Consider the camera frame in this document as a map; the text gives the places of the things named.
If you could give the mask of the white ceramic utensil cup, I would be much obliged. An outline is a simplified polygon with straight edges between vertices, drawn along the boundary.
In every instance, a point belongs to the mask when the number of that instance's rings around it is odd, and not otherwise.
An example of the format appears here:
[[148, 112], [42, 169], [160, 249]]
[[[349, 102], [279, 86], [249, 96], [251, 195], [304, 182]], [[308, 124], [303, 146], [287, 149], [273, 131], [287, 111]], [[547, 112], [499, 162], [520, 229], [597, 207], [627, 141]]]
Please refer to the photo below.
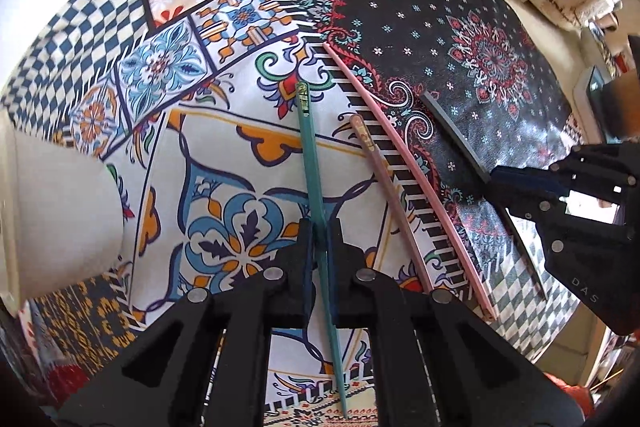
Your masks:
[[1, 301], [32, 298], [99, 275], [116, 262], [124, 220], [103, 162], [17, 130], [1, 112]]

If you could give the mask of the patchwork patterned tablecloth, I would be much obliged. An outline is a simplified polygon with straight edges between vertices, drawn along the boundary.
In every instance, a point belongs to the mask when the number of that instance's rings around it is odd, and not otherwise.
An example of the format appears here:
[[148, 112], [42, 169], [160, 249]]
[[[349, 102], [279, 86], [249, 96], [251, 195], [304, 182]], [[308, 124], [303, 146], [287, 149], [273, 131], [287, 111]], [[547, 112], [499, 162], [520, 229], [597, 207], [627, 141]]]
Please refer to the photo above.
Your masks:
[[35, 310], [95, 372], [195, 288], [228, 291], [276, 260], [307, 216], [295, 83], [314, 104], [326, 210], [370, 267], [421, 287], [350, 133], [360, 115], [390, 167], [434, 285], [468, 306], [479, 279], [495, 331], [538, 359], [574, 314], [518, 222], [511, 234], [420, 95], [486, 168], [544, 167], [577, 138], [544, 36], [515, 0], [9, 0], [2, 103], [36, 138], [103, 162], [122, 201], [110, 291], [55, 291]]

